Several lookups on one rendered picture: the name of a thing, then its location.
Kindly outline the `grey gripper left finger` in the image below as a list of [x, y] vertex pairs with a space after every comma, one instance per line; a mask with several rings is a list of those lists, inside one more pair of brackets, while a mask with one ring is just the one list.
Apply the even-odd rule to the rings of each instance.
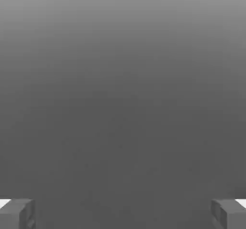
[[36, 229], [35, 200], [0, 198], [0, 229]]

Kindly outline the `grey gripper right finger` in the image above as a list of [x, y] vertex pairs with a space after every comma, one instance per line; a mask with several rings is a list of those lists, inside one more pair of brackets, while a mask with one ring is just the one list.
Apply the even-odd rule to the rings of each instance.
[[215, 229], [246, 229], [246, 199], [213, 199], [210, 212]]

